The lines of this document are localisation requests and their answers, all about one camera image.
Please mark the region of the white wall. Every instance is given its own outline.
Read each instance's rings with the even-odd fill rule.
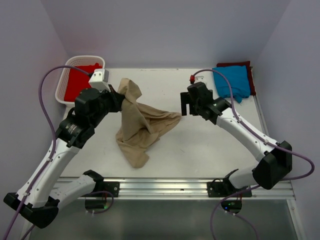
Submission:
[[[313,175],[292,182],[308,240],[320,238],[319,11],[319,0],[292,0],[253,69],[270,134],[315,163]],[[309,169],[294,158],[291,175]]]
[[[47,151],[50,129],[38,102],[44,73],[64,64],[67,54],[39,0],[0,2],[0,196],[16,192],[31,176]],[[44,104],[57,123],[63,108],[54,100],[60,71],[44,85]],[[0,201],[0,236],[14,211]],[[18,217],[9,239],[20,236]]]
[[[41,0],[67,53],[108,67],[255,61],[290,0]]]

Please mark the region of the white table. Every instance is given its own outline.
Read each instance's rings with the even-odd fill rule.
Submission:
[[[190,75],[198,69],[108,69],[109,83],[117,90],[122,78],[133,80],[141,89],[138,102],[152,107],[181,112],[180,93],[187,91]],[[202,72],[203,81],[218,94],[213,74]],[[236,103],[237,111],[261,130],[254,98]],[[149,161],[132,168],[121,153],[115,135],[121,126],[121,113],[109,113],[95,129],[95,135],[72,159],[62,177],[79,177],[91,169],[105,178],[221,178],[234,169],[249,167],[254,157],[228,132],[200,116],[184,116],[180,123],[152,145]]]

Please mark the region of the cloth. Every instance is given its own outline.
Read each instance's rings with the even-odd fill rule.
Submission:
[[[93,73],[95,69],[101,69],[102,66],[99,63],[95,65],[89,66],[76,66],[79,69],[86,71],[87,73]],[[64,100],[66,102],[74,102],[76,97],[80,94],[83,89],[91,88],[89,84],[90,77],[86,76],[82,72],[70,69],[69,78],[68,78],[68,85],[66,86]]]
[[[233,97],[238,103],[242,102],[242,98],[250,96],[251,92],[246,66],[226,66],[215,67],[213,69],[222,73],[228,79]],[[213,77],[218,95],[222,98],[229,98],[230,91],[226,80],[216,72],[213,73]]]
[[[121,128],[115,135],[116,142],[132,167],[142,168],[149,159],[147,148],[173,129],[181,114],[167,112],[138,103],[142,95],[138,85],[123,78],[118,89],[125,95],[122,102]]]
[[[255,88],[255,85],[254,85],[254,80],[253,80],[253,78],[252,78],[250,61],[242,61],[242,62],[222,62],[222,63],[218,63],[216,66],[217,66],[217,67],[245,66],[245,68],[246,68],[246,74],[247,74],[248,81],[249,81],[249,86],[250,86],[250,94],[251,94],[252,96],[257,95],[257,94],[256,94],[256,88]]]

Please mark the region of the red connector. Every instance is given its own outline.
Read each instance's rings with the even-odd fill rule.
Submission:
[[[190,83],[191,83],[191,84],[194,84],[194,83],[195,83],[195,76],[194,76],[194,75],[191,75],[191,76],[190,76]]]

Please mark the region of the gray floor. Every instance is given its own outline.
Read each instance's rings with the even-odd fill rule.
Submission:
[[[35,229],[31,240],[205,240],[212,239],[209,219],[217,201],[115,200],[94,217],[85,214],[84,201],[63,209],[51,225]],[[240,214],[257,228],[261,240],[296,240],[285,200],[250,200]],[[255,240],[241,219],[219,210],[214,217],[219,240]]]

